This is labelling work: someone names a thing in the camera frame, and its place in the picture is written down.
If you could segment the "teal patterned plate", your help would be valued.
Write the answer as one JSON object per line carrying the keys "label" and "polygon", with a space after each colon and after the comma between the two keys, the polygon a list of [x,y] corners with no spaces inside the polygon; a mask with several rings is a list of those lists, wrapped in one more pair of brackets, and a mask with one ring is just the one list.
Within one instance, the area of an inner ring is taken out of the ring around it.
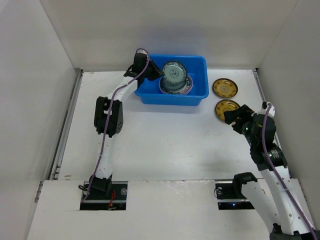
{"label": "teal patterned plate", "polygon": [[188,71],[178,61],[168,61],[162,67],[164,85],[168,88],[178,88],[185,84]]}
{"label": "teal patterned plate", "polygon": [[173,89],[172,87],[168,87],[165,85],[166,81],[162,77],[158,83],[159,90],[163,94],[170,94],[170,95],[183,95],[185,92],[190,88],[190,83],[187,81],[185,85],[181,88]]}

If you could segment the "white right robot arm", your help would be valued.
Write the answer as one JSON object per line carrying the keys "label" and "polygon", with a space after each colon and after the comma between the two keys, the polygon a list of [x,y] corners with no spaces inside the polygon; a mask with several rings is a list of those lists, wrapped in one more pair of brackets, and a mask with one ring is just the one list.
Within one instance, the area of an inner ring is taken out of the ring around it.
{"label": "white right robot arm", "polygon": [[251,172],[236,174],[232,180],[232,193],[245,197],[262,218],[271,240],[318,240],[319,230],[304,213],[292,187],[285,155],[275,142],[275,107],[264,102],[261,111],[247,105],[223,112],[224,122],[245,137],[250,157],[265,180],[271,197],[260,187]]}

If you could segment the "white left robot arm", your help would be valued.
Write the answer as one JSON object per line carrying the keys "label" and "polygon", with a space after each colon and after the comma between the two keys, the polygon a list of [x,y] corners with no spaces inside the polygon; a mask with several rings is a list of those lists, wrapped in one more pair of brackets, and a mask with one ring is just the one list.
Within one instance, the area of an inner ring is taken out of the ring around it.
{"label": "white left robot arm", "polygon": [[107,198],[112,194],[113,152],[117,134],[124,125],[123,103],[145,79],[154,81],[164,73],[144,48],[136,50],[133,64],[123,75],[120,84],[106,97],[98,97],[95,105],[94,126],[101,137],[101,149],[84,200],[91,193]]}

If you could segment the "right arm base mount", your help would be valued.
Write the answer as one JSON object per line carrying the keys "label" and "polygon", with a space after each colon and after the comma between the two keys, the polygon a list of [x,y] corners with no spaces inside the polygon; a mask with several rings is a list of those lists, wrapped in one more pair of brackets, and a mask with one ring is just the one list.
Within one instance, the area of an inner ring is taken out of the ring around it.
{"label": "right arm base mount", "polygon": [[242,194],[242,187],[258,179],[251,172],[234,175],[231,182],[215,183],[213,194],[219,210],[254,210],[251,202]]}

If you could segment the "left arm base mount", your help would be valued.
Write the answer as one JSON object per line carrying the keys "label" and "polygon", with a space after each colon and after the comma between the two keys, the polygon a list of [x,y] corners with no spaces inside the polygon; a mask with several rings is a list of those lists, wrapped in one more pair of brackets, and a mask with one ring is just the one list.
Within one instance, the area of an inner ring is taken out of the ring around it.
{"label": "left arm base mount", "polygon": [[127,206],[128,182],[91,176],[92,182],[80,184],[81,211],[124,211]]}

